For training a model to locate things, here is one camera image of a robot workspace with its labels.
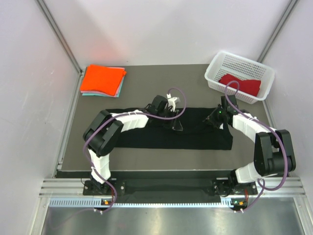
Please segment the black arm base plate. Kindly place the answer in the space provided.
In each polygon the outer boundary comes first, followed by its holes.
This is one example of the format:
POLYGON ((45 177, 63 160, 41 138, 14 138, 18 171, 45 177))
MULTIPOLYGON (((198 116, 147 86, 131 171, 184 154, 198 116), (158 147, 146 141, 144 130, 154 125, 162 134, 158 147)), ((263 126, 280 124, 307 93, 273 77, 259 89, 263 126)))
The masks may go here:
POLYGON ((255 183, 233 185, 229 170, 112 171, 117 203, 211 203, 257 195, 255 183))

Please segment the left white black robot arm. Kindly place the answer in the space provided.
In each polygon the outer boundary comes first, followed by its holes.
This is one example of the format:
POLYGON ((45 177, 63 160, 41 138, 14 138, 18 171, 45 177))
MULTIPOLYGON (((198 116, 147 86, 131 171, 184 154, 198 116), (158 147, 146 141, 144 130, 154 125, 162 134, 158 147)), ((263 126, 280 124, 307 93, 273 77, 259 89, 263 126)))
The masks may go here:
POLYGON ((83 152, 91 164, 91 183, 100 194, 110 191, 111 177, 109 168, 110 153, 115 148, 120 134, 134 129, 142 129, 154 120, 160 120, 161 125, 175 131, 182 131, 179 117, 184 111, 177 109, 179 97, 157 95, 151 104, 145 108, 123 113, 101 111, 83 134, 85 141, 83 152))

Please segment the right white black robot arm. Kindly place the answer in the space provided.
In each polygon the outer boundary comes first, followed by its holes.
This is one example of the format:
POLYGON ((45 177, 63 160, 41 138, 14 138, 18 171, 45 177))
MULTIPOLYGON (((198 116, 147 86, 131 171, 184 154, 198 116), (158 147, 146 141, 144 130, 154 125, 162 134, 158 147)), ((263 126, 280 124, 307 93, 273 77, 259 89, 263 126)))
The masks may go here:
POLYGON ((247 183, 269 176, 282 175, 286 179, 296 168, 296 160, 289 131, 276 130, 262 124, 249 112, 239 110, 234 95, 222 96, 221 104, 205 120, 215 128, 231 126, 254 143, 253 162, 231 171, 228 188, 241 193, 247 183))

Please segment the black t shirt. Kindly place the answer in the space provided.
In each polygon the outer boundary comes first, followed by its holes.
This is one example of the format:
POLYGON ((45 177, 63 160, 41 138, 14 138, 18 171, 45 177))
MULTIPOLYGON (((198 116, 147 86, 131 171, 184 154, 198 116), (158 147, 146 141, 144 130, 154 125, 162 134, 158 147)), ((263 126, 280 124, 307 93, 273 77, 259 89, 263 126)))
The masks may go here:
POLYGON ((121 133, 116 147, 148 149, 231 150, 233 136, 227 125, 215 128, 205 119, 213 108, 186 108, 179 118, 182 130, 173 130, 153 118, 145 128, 121 133))

